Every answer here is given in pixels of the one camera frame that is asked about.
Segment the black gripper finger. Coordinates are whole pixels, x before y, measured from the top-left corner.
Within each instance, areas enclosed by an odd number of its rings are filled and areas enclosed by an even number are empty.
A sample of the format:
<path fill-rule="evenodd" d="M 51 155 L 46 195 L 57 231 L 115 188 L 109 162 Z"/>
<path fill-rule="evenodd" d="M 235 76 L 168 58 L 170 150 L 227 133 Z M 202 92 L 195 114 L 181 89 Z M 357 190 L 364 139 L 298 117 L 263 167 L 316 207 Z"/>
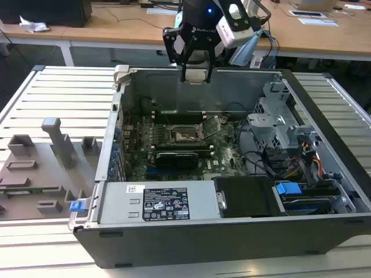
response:
<path fill-rule="evenodd" d="M 175 49 L 175 42 L 178 36 L 184 42 L 181 53 L 176 52 Z M 178 28 L 164 28 L 163 42 L 165 44 L 165 49 L 167 51 L 169 61 L 181 66 L 180 82 L 185 82 L 187 64 L 194 51 L 194 35 L 191 34 L 190 27 L 180 26 Z"/>
<path fill-rule="evenodd" d="M 206 74 L 206 83 L 210 83 L 212 71 L 221 61 L 224 52 L 224 44 L 220 38 L 211 39 L 208 41 L 206 54 L 208 57 L 208 70 Z"/>

